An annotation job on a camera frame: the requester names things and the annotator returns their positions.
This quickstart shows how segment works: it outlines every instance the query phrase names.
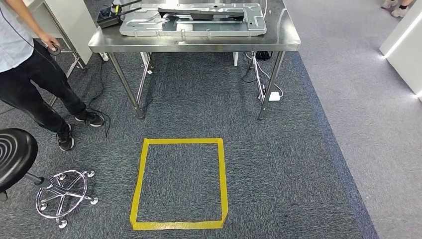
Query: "black stool seat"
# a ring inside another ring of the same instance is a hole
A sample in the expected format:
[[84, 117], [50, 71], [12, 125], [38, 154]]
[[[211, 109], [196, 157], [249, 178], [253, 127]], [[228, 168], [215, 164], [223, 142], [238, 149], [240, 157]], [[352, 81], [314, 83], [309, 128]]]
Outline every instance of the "black stool seat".
[[0, 129], [0, 193], [22, 179], [38, 152], [35, 138], [18, 128]]

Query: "white cable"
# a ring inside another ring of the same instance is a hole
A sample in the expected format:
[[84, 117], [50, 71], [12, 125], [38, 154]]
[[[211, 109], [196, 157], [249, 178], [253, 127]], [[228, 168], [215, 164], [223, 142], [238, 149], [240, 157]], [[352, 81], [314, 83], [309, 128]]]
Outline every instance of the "white cable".
[[265, 0], [264, 20], [265, 20], [265, 16], [267, 15], [267, 6], [268, 6], [268, 0]]
[[[247, 58], [249, 58], [249, 60], [252, 60], [252, 57], [249, 57], [248, 56], [248, 54], [246, 54], [246, 52], [245, 52], [245, 55], [246, 55], [246, 57]], [[259, 70], [269, 79], [269, 80], [271, 80], [271, 77], [264, 71], [264, 70], [262, 70], [262, 68], [261, 68], [261, 66], [259, 65], [259, 63], [258, 62], [256, 62], [256, 65], [258, 66], [258, 68], [259, 68]], [[280, 97], [283, 97], [283, 95], [284, 95], [284, 92], [283, 92], [283, 90], [279, 87], [279, 86], [277, 86], [277, 84], [275, 84], [274, 83], [274, 86], [275, 87], [277, 87], [278, 89], [279, 89], [279, 91], [280, 91], [280, 93], [281, 93], [281, 95], [280, 95]]]

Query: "shoe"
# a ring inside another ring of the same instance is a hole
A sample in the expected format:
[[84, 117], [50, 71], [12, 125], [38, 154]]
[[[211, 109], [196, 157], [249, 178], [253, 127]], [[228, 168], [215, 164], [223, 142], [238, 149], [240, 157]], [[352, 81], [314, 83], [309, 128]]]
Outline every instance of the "shoe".
[[393, 16], [393, 17], [404, 17], [407, 12], [408, 12], [408, 8], [401, 9], [401, 8], [398, 7], [394, 11], [391, 12], [391, 16]]
[[77, 121], [88, 122], [92, 127], [100, 127], [104, 124], [104, 118], [95, 114], [94, 112], [83, 111], [79, 115], [75, 116]]
[[384, 3], [381, 5], [381, 8], [389, 9], [392, 6], [396, 6], [397, 4], [399, 4], [399, 1], [398, 0], [394, 0], [394, 1], [385, 0]]
[[72, 138], [72, 127], [67, 124], [61, 132], [57, 133], [57, 142], [62, 151], [68, 151], [75, 145], [75, 140]]

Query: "metal tray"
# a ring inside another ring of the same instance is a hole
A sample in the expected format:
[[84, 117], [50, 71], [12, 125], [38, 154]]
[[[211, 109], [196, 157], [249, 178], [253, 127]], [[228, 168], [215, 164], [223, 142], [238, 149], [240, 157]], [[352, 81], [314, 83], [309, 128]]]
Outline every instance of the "metal tray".
[[[124, 17], [120, 33], [126, 36], [257, 36], [267, 32], [258, 3], [133, 4], [142, 9]], [[193, 20], [190, 15], [160, 16], [158, 8], [219, 12], [244, 12], [243, 21], [224, 16]]]

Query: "table top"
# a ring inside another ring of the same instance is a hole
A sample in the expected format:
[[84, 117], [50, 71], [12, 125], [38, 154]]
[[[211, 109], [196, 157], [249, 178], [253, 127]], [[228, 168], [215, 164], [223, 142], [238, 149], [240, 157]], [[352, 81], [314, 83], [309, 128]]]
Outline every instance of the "table top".
[[[132, 0], [118, 0], [127, 3]], [[176, 3], [221, 3], [220, 0], [174, 0]], [[166, 3], [168, 0], [143, 0]], [[257, 2], [266, 9], [267, 33], [241, 37], [123, 36], [120, 25], [96, 30], [89, 41], [93, 52], [242, 52], [297, 51], [301, 40], [282, 0], [224, 0], [223, 3]]]

